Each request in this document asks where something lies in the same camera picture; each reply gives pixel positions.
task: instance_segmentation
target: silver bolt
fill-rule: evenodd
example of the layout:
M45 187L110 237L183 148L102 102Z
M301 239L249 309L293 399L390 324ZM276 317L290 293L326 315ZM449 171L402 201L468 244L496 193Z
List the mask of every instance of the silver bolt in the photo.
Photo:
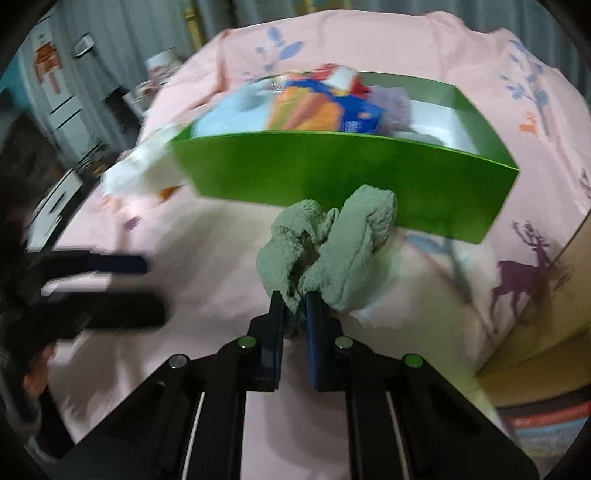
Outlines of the silver bolt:
M170 360L168 360L168 364L175 370L177 368L182 368L185 365L187 365L187 357L184 355L174 355L170 357Z
M353 346L353 339L351 337L338 337L335 340L335 345L338 348L351 348Z
M256 345L256 338L251 336L244 336L238 339L238 345L240 348L252 348Z

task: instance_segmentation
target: deer print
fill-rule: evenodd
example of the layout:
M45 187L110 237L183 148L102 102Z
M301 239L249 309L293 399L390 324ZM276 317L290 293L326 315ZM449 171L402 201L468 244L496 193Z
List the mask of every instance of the deer print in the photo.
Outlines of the deer print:
M535 115L529 111L523 112L523 115L527 120L530 121L529 124L521 124L519 126L519 133L532 133L536 137L538 136L538 121L535 119Z
M526 265L510 260L497 262L497 267L501 272L501 284L492 289L490 316L493 324L495 323L494 312L496 301L508 293L513 294L511 299L511 309L513 310L515 320L517 320L519 315L517 308L521 294L525 293L531 297L540 280L542 272L552 263L545 251L545 248L548 248L550 244L548 244L546 239L540 235L539 231L534 230L531 223L525 223L523 228L524 233L519 231L519 224L517 222L513 222L512 225L523 243L531 247L535 252L538 264Z

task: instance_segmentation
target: orange deer print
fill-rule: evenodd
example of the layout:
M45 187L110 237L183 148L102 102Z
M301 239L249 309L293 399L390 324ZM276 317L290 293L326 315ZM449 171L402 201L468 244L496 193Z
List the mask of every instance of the orange deer print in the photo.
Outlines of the orange deer print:
M526 119L530 121L529 124L521 124L519 126L519 133L527 132L532 133L536 137L538 136L538 121L535 118L535 115L531 112L525 111L521 115L523 115Z

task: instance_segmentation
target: blue plant print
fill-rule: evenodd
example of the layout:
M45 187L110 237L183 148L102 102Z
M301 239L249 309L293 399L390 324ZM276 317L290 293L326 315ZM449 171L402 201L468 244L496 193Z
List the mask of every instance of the blue plant print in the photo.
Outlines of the blue plant print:
M546 136L550 135L548 122L544 113L544 107L550 103L550 97L545 90L539 87L539 77L544 74L544 67L537 63L534 56L525 48L523 43L517 40L509 40L517 50L509 53L509 58L516 64L515 70L524 78L524 82L514 82L511 76L499 75L501 80L507 82L507 90L511 93L513 100L526 98L534 102L540 115L542 127Z
M264 45L255 47L255 53L260 58L262 74L244 71L244 76L249 82L256 80L260 76L273 75L279 62L295 57L306 43L304 41L296 41L286 44L281 31L273 26L267 30L267 38L268 40Z
M466 303L472 304L472 288L470 286L470 281L467 279L466 274L464 273L463 263L465 263L465 261L463 262L456 256L453 248L453 240L451 238L445 237L443 239L443 243L440 244L426 235L409 233L407 235L407 241L425 254L447 255L452 262L453 269L453 274L449 280L452 282L453 287L456 288L460 293L462 299Z

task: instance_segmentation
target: green bolt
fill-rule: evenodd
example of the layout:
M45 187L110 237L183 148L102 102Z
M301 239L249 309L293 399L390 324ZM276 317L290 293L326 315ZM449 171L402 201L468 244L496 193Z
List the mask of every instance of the green bolt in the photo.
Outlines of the green bolt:
M353 339L351 337L338 337L335 340L335 345L338 348L351 348L353 346Z
M411 353L410 355L405 355L404 363L411 368L419 368L423 366L424 360L422 356Z
M256 345L256 338L251 336L244 336L238 339L238 346L240 348L252 348Z

